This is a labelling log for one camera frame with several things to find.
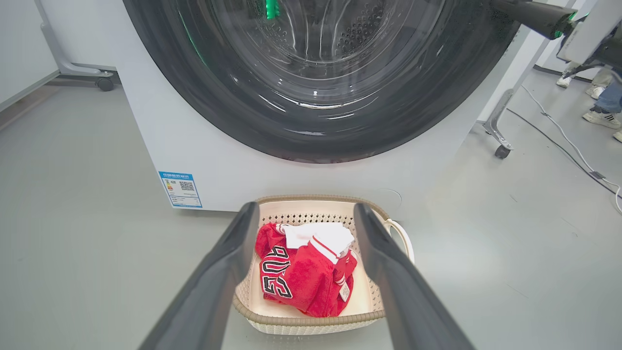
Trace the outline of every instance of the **gray floor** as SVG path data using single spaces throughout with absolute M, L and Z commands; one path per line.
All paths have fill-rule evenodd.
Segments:
M 622 182 L 613 130 L 580 119 L 587 86 L 554 80 L 534 73 L 526 86 Z M 525 96 L 511 108 L 556 135 Z M 525 122 L 507 113 L 501 128 L 517 148 L 507 159 L 475 126 L 402 223 L 417 268 L 478 349 L 618 349 L 613 196 Z M 170 208 L 121 89 L 62 88 L 0 131 L 0 349 L 136 349 L 232 217 Z M 232 311 L 223 349 L 388 345 L 384 321 L 270 336 Z

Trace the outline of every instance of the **qr code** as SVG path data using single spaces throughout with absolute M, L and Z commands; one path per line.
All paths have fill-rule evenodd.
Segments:
M 192 182 L 179 181 L 179 184 L 182 185 L 182 191 L 194 191 Z

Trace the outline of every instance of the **white cloth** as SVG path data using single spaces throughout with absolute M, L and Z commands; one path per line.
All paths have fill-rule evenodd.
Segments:
M 287 224 L 277 225 L 277 230 L 285 234 L 288 249 L 298 249 L 307 245 L 315 236 L 336 255 L 348 253 L 348 249 L 354 242 L 354 236 L 341 222 L 313 222 L 300 226 Z

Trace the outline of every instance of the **clothing tag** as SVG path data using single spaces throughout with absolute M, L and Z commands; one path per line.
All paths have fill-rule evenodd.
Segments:
M 347 283 L 344 283 L 339 291 L 339 295 L 341 295 L 341 299 L 343 301 L 348 301 L 348 297 L 350 296 L 350 287 L 348 287 Z

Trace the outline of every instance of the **blue label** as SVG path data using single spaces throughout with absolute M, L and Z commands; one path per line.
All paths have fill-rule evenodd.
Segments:
M 202 208 L 201 199 L 198 196 L 197 185 L 192 174 L 172 173 L 159 171 L 160 179 L 170 203 L 174 207 Z

